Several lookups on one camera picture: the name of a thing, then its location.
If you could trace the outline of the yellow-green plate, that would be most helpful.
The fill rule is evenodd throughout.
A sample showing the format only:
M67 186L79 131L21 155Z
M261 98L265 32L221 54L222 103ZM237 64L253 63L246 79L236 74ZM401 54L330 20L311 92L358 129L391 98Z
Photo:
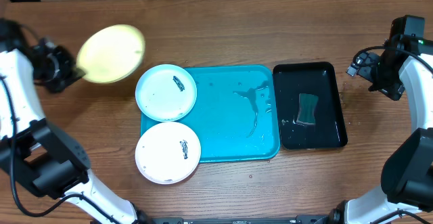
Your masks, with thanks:
M140 66L145 55L145 37L134 26L116 24L86 40L76 57L76 65L90 83L115 83Z

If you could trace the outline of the green scrubbing sponge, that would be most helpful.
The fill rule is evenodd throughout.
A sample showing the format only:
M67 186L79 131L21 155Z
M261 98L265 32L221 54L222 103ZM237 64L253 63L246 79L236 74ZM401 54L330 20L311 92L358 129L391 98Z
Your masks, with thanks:
M319 98L316 95L300 93L298 97L298 115L296 123L300 125L315 125L315 110Z

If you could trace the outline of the light blue plate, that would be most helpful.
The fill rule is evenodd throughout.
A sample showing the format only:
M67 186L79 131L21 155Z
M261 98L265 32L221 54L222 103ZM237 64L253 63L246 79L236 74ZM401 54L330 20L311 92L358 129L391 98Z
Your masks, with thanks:
M148 118L158 122L186 116L197 99L197 85L186 69L162 64L147 70L138 80L135 99Z

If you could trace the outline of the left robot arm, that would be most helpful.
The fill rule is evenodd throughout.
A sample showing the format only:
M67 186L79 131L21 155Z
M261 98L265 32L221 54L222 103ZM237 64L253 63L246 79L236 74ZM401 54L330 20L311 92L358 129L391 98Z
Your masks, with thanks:
M1 169L16 206L44 217L69 202L96 223L147 223L144 212L97 178L82 145L46 119L35 87L59 93L85 73L49 39L29 45L24 27L1 19Z

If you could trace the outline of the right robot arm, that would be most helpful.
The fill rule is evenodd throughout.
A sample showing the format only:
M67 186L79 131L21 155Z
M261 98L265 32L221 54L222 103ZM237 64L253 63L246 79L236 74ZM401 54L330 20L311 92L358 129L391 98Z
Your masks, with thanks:
M380 185L362 196L341 202L320 223L391 223L432 212L432 41L424 38L425 20L405 15L392 21L390 36L358 51L347 69L397 101L407 96L411 134L385 162Z

